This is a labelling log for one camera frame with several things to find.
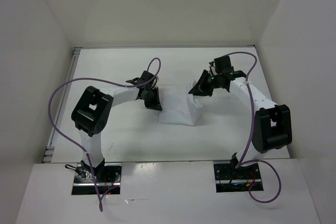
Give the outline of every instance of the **white table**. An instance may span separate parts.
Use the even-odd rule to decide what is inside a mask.
[[[198,80],[214,58],[234,51],[257,54],[255,48],[112,48],[82,49],[74,78],[94,77],[124,83],[139,77],[154,57],[162,61],[159,89],[185,85]],[[231,56],[235,70],[247,72],[254,59],[249,55]],[[156,72],[157,63],[150,71]],[[258,63],[250,81],[270,97],[266,80]],[[87,86],[106,88],[93,81],[71,85],[69,96],[58,119],[61,130],[80,142],[71,113]],[[144,107],[143,101],[128,102],[111,110],[102,132],[102,152],[107,162],[202,161],[230,159],[246,145],[250,129],[250,110],[234,95],[217,89],[212,97],[200,98],[202,117],[195,127],[158,124],[158,111]],[[55,133],[52,163],[79,162],[81,150]],[[287,148],[267,153],[266,158],[288,158]]]
[[[298,160],[270,162],[282,179],[282,192],[269,204],[253,201],[248,192],[216,193],[210,161],[124,163],[120,195],[103,201],[103,213],[95,195],[71,195],[74,172],[64,164],[36,164],[16,224],[319,224]],[[253,194],[270,199],[277,179],[265,164],[260,172],[265,191]]]

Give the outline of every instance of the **white fabric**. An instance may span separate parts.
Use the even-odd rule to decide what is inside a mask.
[[[190,89],[196,84],[188,83],[186,89],[159,88],[162,111],[159,113],[159,123],[194,126],[201,115],[202,103],[192,94]]]

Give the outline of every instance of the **purple wire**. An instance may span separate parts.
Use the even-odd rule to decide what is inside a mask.
[[[53,101],[53,98],[55,96],[55,94],[57,93],[58,90],[60,90],[62,87],[68,85],[69,83],[72,83],[74,81],[83,81],[83,80],[90,80],[90,81],[99,81],[99,82],[105,82],[105,83],[108,83],[108,84],[111,84],[111,85],[115,85],[115,86],[119,86],[119,87],[126,87],[126,88],[139,88],[139,87],[142,87],[142,86],[145,86],[147,85],[148,83],[152,82],[156,77],[157,75],[159,74],[160,72],[160,69],[161,69],[161,60],[157,57],[153,58],[151,60],[151,62],[149,63],[148,65],[148,69],[150,68],[151,64],[153,63],[153,61],[157,60],[159,62],[159,67],[157,68],[157,71],[155,73],[155,75],[147,82],[144,82],[140,85],[123,85],[123,84],[119,84],[119,83],[115,83],[115,82],[112,82],[112,81],[107,81],[107,80],[102,80],[102,79],[97,79],[97,78],[89,78],[89,77],[83,77],[83,78],[76,78],[76,79],[72,79],[72,80],[69,80],[65,83],[63,83],[62,85],[60,85],[59,87],[57,87],[53,93],[51,94],[50,98],[49,98],[49,102],[48,102],[48,118],[49,118],[49,121],[51,123],[51,125],[53,126],[53,128],[61,135],[63,136],[64,138],[66,138],[67,140],[69,140],[70,142],[72,142],[73,144],[76,144],[79,148],[81,148],[84,153],[86,154],[87,158],[88,158],[88,161],[89,161],[89,166],[90,166],[90,170],[91,170],[91,174],[92,174],[92,180],[93,180],[93,184],[94,184],[94,188],[96,190],[96,194],[98,196],[98,200],[99,200],[99,210],[101,212],[103,212],[103,205],[102,205],[102,200],[104,198],[104,196],[110,191],[113,189],[113,187],[111,187],[109,190],[107,190],[105,192],[105,194],[103,194],[102,197],[100,197],[100,194],[99,194],[99,189],[98,189],[98,186],[97,186],[97,181],[96,181],[96,178],[95,178],[95,175],[94,175],[94,170],[93,170],[93,166],[92,166],[92,162],[91,162],[91,159],[90,159],[90,155],[88,154],[87,150],[82,146],[80,145],[79,143],[77,143],[75,140],[73,140],[72,138],[68,137],[66,134],[64,134],[54,123],[53,121],[53,118],[51,117],[51,102]]]
[[[254,102],[253,102],[253,95],[252,95],[252,91],[251,91],[251,87],[248,83],[248,78],[250,76],[250,73],[252,72],[252,70],[255,68],[256,64],[257,64],[257,57],[254,54],[251,54],[250,52],[231,52],[229,54],[226,54],[224,56],[230,56],[230,55],[236,55],[236,54],[246,54],[246,55],[251,55],[254,58],[254,64],[252,65],[252,67],[250,68],[250,70],[247,72],[246,74],[246,78],[245,78],[245,82],[246,82],[246,87],[248,90],[248,94],[250,96],[250,102],[251,102],[251,129],[250,129],[250,136],[248,137],[248,141],[246,144],[246,147],[244,149],[243,155],[241,157],[241,159],[238,161],[238,164],[236,165],[236,168],[241,167],[242,162],[246,156],[246,153],[248,151],[248,148],[250,147],[250,144],[252,142],[252,137],[253,137],[253,131],[254,131],[254,114],[255,114],[255,108],[254,108]]]
[[[274,197],[273,197],[272,199],[270,199],[270,200],[265,200],[265,201],[264,201],[264,200],[259,200],[259,199],[255,198],[255,197],[252,195],[252,193],[251,193],[251,189],[252,189],[253,186],[255,186],[256,184],[259,184],[260,182],[254,183],[254,184],[252,184],[251,186],[249,186],[249,188],[248,188],[248,193],[250,194],[250,196],[251,196],[251,198],[252,198],[253,200],[255,200],[256,202],[259,202],[259,203],[270,203],[270,202],[276,200],[276,199],[279,197],[280,193],[281,193],[282,185],[281,185],[281,179],[280,179],[280,176],[279,176],[278,172],[275,170],[275,168],[274,168],[269,162],[266,162],[266,161],[263,161],[263,160],[249,160],[249,161],[245,161],[245,162],[243,162],[243,160],[244,160],[244,158],[245,158],[245,156],[246,156],[246,153],[247,153],[247,151],[248,151],[248,149],[249,149],[249,147],[250,147],[250,145],[251,145],[252,138],[253,138],[253,132],[254,132],[254,115],[255,115],[255,107],[254,107],[253,94],[252,94],[252,91],[251,91],[251,87],[250,87],[250,85],[249,85],[249,83],[248,83],[248,77],[249,77],[250,73],[252,72],[252,70],[255,68],[258,59],[257,59],[257,57],[256,57],[254,54],[252,54],[252,53],[250,53],[250,52],[242,52],[242,51],[239,51],[239,52],[231,52],[231,53],[226,54],[226,55],[224,55],[224,56],[235,55],[235,54],[246,54],[246,55],[251,55],[251,56],[254,58],[254,60],[255,60],[255,61],[254,61],[254,64],[252,65],[252,67],[251,67],[250,70],[247,72],[247,74],[246,74],[246,78],[245,78],[246,87],[247,87],[248,94],[249,94],[249,96],[250,96],[250,102],[251,102],[251,129],[250,129],[250,135],[249,135],[249,137],[248,137],[248,141],[247,141],[247,144],[246,144],[246,146],[245,146],[245,149],[244,149],[244,152],[243,152],[243,154],[242,154],[242,157],[240,158],[240,160],[238,161],[238,164],[236,165],[236,169],[239,168],[239,167],[241,167],[242,165],[245,165],[245,164],[248,164],[248,163],[252,163],[252,162],[262,162],[262,163],[265,163],[265,164],[267,164],[268,166],[270,166],[270,167],[272,168],[272,170],[274,171],[274,173],[275,173],[275,175],[277,176],[278,181],[279,181],[279,190],[278,190],[276,196],[274,196]]]
[[[266,161],[264,161],[264,160],[249,160],[249,161],[242,162],[242,165],[245,165],[245,164],[247,164],[247,163],[252,163],[252,162],[261,162],[261,163],[267,164],[269,167],[271,167],[272,170],[274,171],[275,175],[276,175],[277,178],[278,178],[279,189],[278,189],[277,194],[276,194],[272,199],[269,199],[269,200],[260,200],[260,199],[255,198],[255,197],[252,195],[252,193],[251,193],[251,189],[252,189],[252,187],[254,187],[255,185],[261,183],[261,182],[256,182],[256,183],[253,183],[252,185],[250,185],[249,188],[248,188],[248,193],[250,194],[251,198],[252,198],[253,200],[255,200],[256,202],[259,202],[259,203],[270,203],[270,202],[276,200],[276,199],[279,197],[279,195],[280,195],[280,193],[281,193],[281,189],[282,189],[281,179],[280,179],[280,176],[279,176],[278,172],[275,170],[275,168],[274,168],[269,162],[266,162]]]

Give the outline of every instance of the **purple cable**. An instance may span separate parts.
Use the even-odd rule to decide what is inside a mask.
[[[251,188],[252,188],[253,186],[255,186],[256,184],[258,184],[259,182],[258,182],[258,183],[254,183],[254,184],[252,184],[252,185],[248,188],[248,193],[250,194],[250,196],[251,196],[251,198],[252,198],[253,200],[255,200],[256,202],[259,202],[259,203],[270,203],[270,202],[276,200],[276,199],[279,197],[280,192],[281,192],[282,185],[281,185],[281,179],[280,179],[280,176],[279,176],[278,172],[274,169],[274,167],[273,167],[269,162],[266,162],[266,161],[263,161],[263,160],[249,160],[249,161],[245,161],[245,162],[243,162],[243,160],[244,160],[244,158],[245,158],[245,156],[246,156],[246,153],[247,153],[247,151],[248,151],[248,149],[249,149],[249,147],[250,147],[250,145],[251,145],[252,137],[253,137],[253,132],[254,132],[254,114],[255,114],[255,107],[254,107],[254,101],[253,101],[253,94],[252,94],[250,85],[249,85],[249,83],[248,83],[248,77],[249,77],[250,73],[252,72],[252,70],[255,68],[258,59],[257,59],[257,57],[256,57],[254,54],[251,54],[250,52],[242,52],[242,51],[239,51],[239,52],[231,52],[231,53],[226,54],[226,55],[224,55],[224,56],[235,55],[235,54],[246,54],[246,55],[251,55],[251,56],[254,58],[254,60],[255,60],[255,61],[254,61],[254,64],[252,65],[252,67],[251,67],[250,70],[247,72],[247,74],[246,74],[246,78],[245,78],[246,87],[247,87],[248,94],[249,94],[249,96],[250,96],[250,102],[251,102],[251,129],[250,129],[250,135],[249,135],[249,137],[248,137],[248,141],[247,141],[246,147],[245,147],[245,149],[244,149],[244,152],[243,152],[243,154],[242,154],[242,157],[240,158],[240,160],[238,161],[238,164],[236,165],[236,169],[239,168],[239,167],[241,167],[241,166],[244,165],[244,164],[248,164],[248,163],[252,163],[252,162],[262,162],[262,163],[265,163],[265,164],[267,164],[268,166],[270,166],[270,167],[272,168],[272,170],[274,171],[274,173],[275,173],[275,175],[277,176],[278,181],[279,181],[279,190],[278,190],[276,196],[273,197],[273,198],[270,199],[270,200],[265,200],[265,201],[263,201],[263,200],[259,200],[259,199],[255,198],[255,197],[252,195],[252,193],[251,193]]]
[[[264,161],[264,160],[249,160],[249,161],[242,162],[242,165],[245,165],[245,164],[247,164],[247,163],[252,163],[252,162],[261,162],[261,163],[264,163],[264,164],[268,165],[269,167],[271,167],[272,170],[274,171],[275,175],[276,175],[277,178],[278,178],[279,189],[278,189],[277,194],[276,194],[272,199],[269,199],[269,200],[260,200],[260,199],[255,198],[255,197],[252,195],[252,193],[251,193],[251,189],[252,189],[252,187],[254,187],[255,185],[261,183],[261,182],[256,182],[256,183],[253,183],[252,185],[250,185],[249,188],[248,188],[248,193],[250,194],[251,198],[252,198],[253,200],[255,200],[256,202],[259,202],[259,203],[270,203],[270,202],[276,200],[276,199],[279,197],[279,195],[280,195],[280,193],[281,193],[281,189],[282,189],[281,179],[280,179],[280,176],[279,176],[278,172],[275,170],[275,168],[274,168],[269,162],[266,162],[266,161]]]
[[[90,80],[90,81],[100,81],[100,82],[105,82],[105,83],[108,83],[108,84],[111,84],[111,85],[115,85],[115,86],[119,86],[119,87],[126,87],[126,88],[139,88],[139,87],[142,87],[142,86],[145,86],[147,85],[148,83],[152,82],[156,77],[157,75],[159,74],[160,72],[160,69],[161,69],[161,60],[159,58],[153,58],[151,60],[151,62],[149,63],[148,65],[148,69],[150,68],[151,64],[153,63],[154,60],[157,60],[159,62],[159,67],[157,68],[157,71],[155,73],[155,75],[147,82],[144,82],[140,85],[123,85],[123,84],[119,84],[119,83],[115,83],[115,82],[112,82],[112,81],[107,81],[107,80],[102,80],[102,79],[97,79],[97,78],[89,78],[89,77],[83,77],[83,78],[76,78],[76,79],[72,79],[72,80],[69,80],[65,83],[63,83],[61,86],[57,87],[53,93],[51,94],[50,98],[49,98],[49,102],[48,102],[48,118],[49,118],[49,121],[51,123],[51,125],[53,126],[53,128],[61,135],[63,136],[64,138],[66,138],[67,140],[69,140],[70,142],[72,142],[73,144],[76,144],[79,148],[81,148],[87,158],[88,158],[88,161],[89,161],[89,166],[90,166],[90,170],[91,170],[91,174],[92,174],[92,180],[93,180],[93,184],[94,184],[94,188],[96,190],[96,194],[98,196],[98,200],[99,200],[99,210],[101,212],[103,212],[103,205],[102,205],[102,200],[104,198],[104,196],[112,189],[114,189],[114,187],[111,187],[109,190],[107,190],[102,197],[100,197],[100,194],[99,194],[99,189],[98,189],[98,186],[97,186],[97,181],[96,181],[96,178],[95,178],[95,175],[94,175],[94,170],[93,170],[93,166],[92,166],[92,162],[91,162],[91,159],[90,159],[90,155],[88,154],[87,150],[82,146],[80,145],[79,143],[77,143],[75,140],[71,139],[70,137],[68,137],[66,134],[64,134],[54,123],[53,121],[53,118],[51,117],[51,111],[50,111],[50,107],[51,107],[51,102],[53,101],[53,98],[55,96],[55,94],[57,93],[58,90],[60,90],[62,87],[68,85],[69,83],[72,83],[74,81],[82,81],[82,80]]]

